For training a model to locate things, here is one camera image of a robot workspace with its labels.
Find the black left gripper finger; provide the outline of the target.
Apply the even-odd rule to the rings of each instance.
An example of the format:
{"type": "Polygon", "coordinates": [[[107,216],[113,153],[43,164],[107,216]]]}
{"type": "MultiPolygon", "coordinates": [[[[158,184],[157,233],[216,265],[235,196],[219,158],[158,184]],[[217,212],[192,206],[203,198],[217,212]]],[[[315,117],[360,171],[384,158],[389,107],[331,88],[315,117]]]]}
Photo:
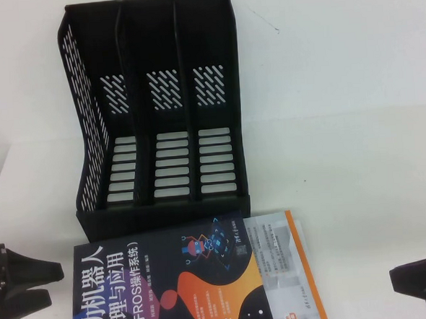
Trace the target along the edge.
{"type": "Polygon", "coordinates": [[[21,319],[51,306],[47,289],[27,290],[12,296],[6,301],[7,319],[21,319]]]}
{"type": "Polygon", "coordinates": [[[8,287],[33,287],[64,278],[60,263],[42,261],[6,249],[6,282],[8,287]]]}

